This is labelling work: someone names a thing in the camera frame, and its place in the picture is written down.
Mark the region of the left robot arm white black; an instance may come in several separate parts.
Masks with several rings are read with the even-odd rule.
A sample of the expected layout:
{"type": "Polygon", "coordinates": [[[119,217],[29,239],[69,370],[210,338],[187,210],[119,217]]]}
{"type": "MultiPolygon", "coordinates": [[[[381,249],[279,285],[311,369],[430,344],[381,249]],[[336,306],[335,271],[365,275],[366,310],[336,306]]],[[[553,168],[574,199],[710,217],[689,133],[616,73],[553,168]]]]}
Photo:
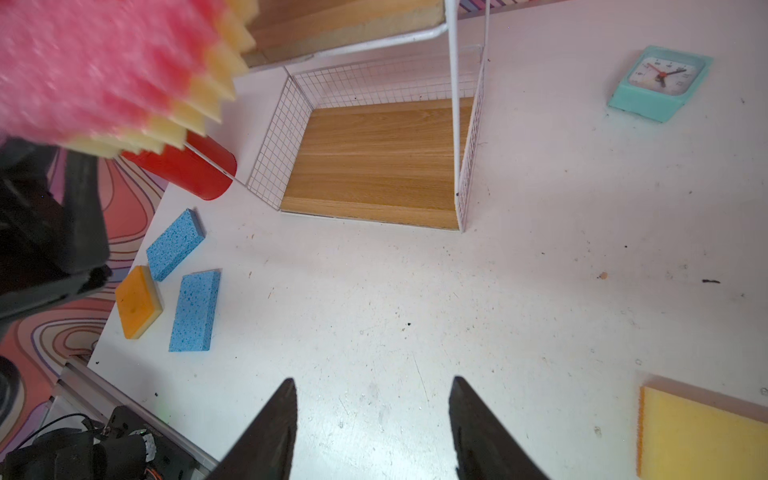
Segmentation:
{"type": "MultiPolygon", "coordinates": [[[[74,153],[64,195],[47,172],[59,150],[12,138],[1,144],[1,329],[103,289],[112,271],[98,195],[98,160],[74,153]]],[[[105,421],[81,415],[29,434],[1,463],[5,479],[191,479],[200,464],[128,406],[105,421]]]]}

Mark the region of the yellow pink smiley sponge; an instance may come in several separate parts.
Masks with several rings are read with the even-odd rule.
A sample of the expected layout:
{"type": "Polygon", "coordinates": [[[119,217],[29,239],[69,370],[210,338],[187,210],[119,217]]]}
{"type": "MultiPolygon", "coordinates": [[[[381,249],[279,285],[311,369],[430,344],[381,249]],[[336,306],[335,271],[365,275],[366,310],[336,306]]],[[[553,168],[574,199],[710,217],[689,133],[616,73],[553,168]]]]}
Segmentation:
{"type": "Polygon", "coordinates": [[[220,122],[255,1],[5,1],[1,136],[111,158],[220,122]]]}

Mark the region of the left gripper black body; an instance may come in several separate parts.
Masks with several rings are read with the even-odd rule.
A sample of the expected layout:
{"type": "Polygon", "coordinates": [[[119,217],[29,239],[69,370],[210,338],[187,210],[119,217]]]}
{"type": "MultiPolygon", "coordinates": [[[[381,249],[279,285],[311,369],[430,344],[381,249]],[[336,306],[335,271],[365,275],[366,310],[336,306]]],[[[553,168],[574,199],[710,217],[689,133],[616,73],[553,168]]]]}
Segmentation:
{"type": "Polygon", "coordinates": [[[19,320],[102,290],[112,271],[99,196],[99,159],[69,151],[64,193],[48,170],[53,145],[9,137],[1,144],[1,331],[19,320]]]}

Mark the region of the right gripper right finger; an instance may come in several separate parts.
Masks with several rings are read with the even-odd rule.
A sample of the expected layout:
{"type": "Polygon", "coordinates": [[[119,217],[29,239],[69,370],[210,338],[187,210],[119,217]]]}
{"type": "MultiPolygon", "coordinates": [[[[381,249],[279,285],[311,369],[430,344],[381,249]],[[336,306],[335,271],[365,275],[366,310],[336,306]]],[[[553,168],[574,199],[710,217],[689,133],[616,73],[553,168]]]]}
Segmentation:
{"type": "Polygon", "coordinates": [[[459,479],[548,479],[461,376],[452,382],[449,417],[459,479]]]}

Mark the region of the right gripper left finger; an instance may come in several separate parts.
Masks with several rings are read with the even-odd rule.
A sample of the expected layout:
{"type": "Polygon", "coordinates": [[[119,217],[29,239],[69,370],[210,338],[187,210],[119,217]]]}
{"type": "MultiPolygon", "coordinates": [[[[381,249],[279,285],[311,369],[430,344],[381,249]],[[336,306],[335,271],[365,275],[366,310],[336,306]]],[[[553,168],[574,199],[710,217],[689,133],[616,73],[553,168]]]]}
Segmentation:
{"type": "Polygon", "coordinates": [[[295,381],[287,378],[207,479],[289,479],[297,417],[295,381]]]}

